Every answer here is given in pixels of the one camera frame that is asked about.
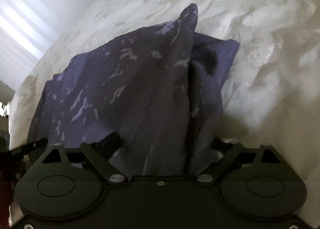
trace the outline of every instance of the patterned fabric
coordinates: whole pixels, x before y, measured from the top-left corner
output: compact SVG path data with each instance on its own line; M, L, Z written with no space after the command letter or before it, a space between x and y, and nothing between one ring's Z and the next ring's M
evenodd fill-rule
M75 56L46 83L28 142L78 147L116 131L124 145L110 163L127 176L194 174L217 161L220 91L239 43L195 33L197 19L191 4L176 21Z

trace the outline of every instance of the wrinkled sheet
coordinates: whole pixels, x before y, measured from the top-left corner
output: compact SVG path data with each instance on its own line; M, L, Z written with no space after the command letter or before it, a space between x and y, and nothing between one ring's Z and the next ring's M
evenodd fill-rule
M175 20L196 3L196 32L240 48L222 89L219 136L248 147L272 144L303 178L300 214L320 225L320 0L97 0L40 60L17 90L11 148L26 142L46 81L77 54L144 26Z
M128 177L196 176L217 162L221 88L239 43L195 33L197 20L191 4L75 56L45 84L27 143L77 148L117 132L124 142L110 162Z

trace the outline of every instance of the white bed sheet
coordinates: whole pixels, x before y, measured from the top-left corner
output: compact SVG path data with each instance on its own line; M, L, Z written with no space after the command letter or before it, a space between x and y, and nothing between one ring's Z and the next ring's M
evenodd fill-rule
M49 49L16 91L10 147L24 144L42 89L76 54L143 26L176 19L190 3L196 31L236 39L222 95L220 137L272 144L304 179L301 217L320 225L320 0L97 0Z

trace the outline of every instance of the purple cloth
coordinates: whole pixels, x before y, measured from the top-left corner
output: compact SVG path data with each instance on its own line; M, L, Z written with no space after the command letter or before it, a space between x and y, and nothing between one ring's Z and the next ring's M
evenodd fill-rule
M195 175L216 162L221 88L239 43L195 33L197 19L191 4L176 21L75 56L44 86L28 142L79 147L116 131L124 144L109 162L127 176Z

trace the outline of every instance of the bed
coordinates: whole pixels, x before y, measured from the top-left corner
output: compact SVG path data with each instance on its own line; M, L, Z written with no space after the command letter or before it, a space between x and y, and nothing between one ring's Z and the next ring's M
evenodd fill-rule
M10 148L26 142L46 81L77 54L196 3L196 31L240 48L223 89L219 137L273 145L305 181L300 214L320 225L320 0L97 0L47 51L11 103Z

